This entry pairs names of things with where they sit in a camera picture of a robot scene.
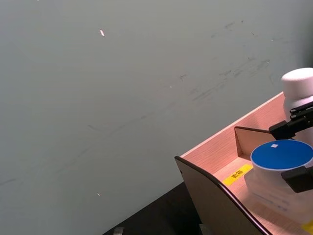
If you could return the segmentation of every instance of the yellow tape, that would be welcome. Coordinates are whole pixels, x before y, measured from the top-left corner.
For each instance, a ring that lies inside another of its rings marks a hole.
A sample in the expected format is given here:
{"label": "yellow tape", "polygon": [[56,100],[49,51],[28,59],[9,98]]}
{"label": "yellow tape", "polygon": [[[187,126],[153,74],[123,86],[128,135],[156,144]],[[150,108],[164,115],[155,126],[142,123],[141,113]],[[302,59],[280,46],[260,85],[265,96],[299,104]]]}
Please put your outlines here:
{"label": "yellow tape", "polygon": [[301,227],[309,234],[313,234],[313,220],[310,223],[303,224]]}
{"label": "yellow tape", "polygon": [[223,184],[225,185],[231,185],[236,180],[244,176],[246,173],[248,173],[253,168],[252,165],[243,165],[241,168],[239,168],[236,172],[232,173],[229,177],[223,180]]}

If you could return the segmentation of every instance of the white bottle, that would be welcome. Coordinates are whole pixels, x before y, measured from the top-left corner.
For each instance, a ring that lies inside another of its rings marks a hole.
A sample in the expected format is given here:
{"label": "white bottle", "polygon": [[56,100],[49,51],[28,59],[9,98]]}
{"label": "white bottle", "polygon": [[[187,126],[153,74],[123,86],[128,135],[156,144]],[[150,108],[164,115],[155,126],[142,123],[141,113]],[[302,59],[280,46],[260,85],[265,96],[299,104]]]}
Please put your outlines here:
{"label": "white bottle", "polygon": [[[313,101],[313,68],[290,71],[282,77],[285,95],[284,111],[286,120],[290,120],[290,109]],[[300,131],[295,139],[313,146],[313,127]]]}

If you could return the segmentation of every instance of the white bottle cap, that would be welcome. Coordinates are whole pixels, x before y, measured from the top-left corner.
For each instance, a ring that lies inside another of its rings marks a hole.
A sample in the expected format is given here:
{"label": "white bottle cap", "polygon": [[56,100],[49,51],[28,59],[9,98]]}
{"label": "white bottle cap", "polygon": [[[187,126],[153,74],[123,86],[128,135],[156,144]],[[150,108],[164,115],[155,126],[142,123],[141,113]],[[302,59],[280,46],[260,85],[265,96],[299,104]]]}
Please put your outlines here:
{"label": "white bottle cap", "polygon": [[284,95],[288,99],[303,99],[313,95],[313,68],[290,71],[282,77]]}

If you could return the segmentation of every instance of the light spot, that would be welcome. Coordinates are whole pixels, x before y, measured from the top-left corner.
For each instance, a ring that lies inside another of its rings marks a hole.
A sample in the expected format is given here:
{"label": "light spot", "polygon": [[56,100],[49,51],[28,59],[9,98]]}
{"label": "light spot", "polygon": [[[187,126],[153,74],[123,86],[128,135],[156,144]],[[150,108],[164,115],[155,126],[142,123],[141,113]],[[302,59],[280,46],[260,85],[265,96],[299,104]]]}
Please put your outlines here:
{"label": "light spot", "polygon": [[101,29],[100,30],[100,34],[104,37],[105,36],[105,34],[104,34],[104,31]]}

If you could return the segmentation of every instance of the blue circular lid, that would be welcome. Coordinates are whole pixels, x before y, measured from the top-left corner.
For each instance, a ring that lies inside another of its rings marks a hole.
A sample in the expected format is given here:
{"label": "blue circular lid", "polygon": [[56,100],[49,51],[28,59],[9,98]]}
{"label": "blue circular lid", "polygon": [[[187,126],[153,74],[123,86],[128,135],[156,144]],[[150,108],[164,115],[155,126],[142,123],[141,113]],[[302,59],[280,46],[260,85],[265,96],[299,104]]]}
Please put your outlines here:
{"label": "blue circular lid", "polygon": [[304,165],[313,158],[313,149],[306,143],[280,140],[265,143],[251,153],[251,160],[269,169],[290,169]]}

